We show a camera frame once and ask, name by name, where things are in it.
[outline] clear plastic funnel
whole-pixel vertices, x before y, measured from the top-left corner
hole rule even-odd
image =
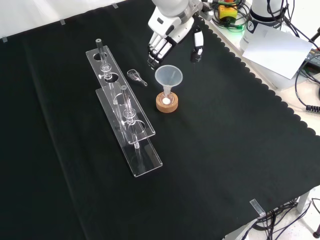
[[[161,100],[164,104],[170,104],[174,101],[171,88],[179,85],[183,78],[182,72],[176,66],[164,65],[155,71],[156,81],[163,86]]]

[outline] acrylic test tube rack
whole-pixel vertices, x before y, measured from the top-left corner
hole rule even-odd
[[[156,132],[108,47],[101,39],[96,44],[86,52],[101,85],[96,94],[133,175],[139,177],[163,165],[149,139]]]

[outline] sheet of paper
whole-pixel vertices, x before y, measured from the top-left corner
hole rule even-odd
[[[242,56],[292,79],[312,46],[290,33],[258,24]]]

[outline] black tablecloth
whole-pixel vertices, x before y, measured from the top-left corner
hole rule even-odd
[[[203,58],[190,62],[191,35],[173,49],[163,64],[183,73],[173,89],[179,107],[156,110],[161,86],[147,65],[153,10],[131,0],[0,44],[7,236],[216,240],[258,216],[250,200],[269,211],[320,185],[320,138],[199,19]],[[148,82],[130,84],[163,167],[139,178],[95,93],[85,52],[97,38],[124,73],[136,69]]]

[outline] small scoop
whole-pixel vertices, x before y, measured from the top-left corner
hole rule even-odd
[[[146,83],[145,81],[142,80],[140,74],[134,70],[134,69],[131,69],[129,70],[127,73],[129,78],[131,78],[133,81],[137,81],[137,82],[141,82],[143,85],[145,86],[148,86],[148,83]]]

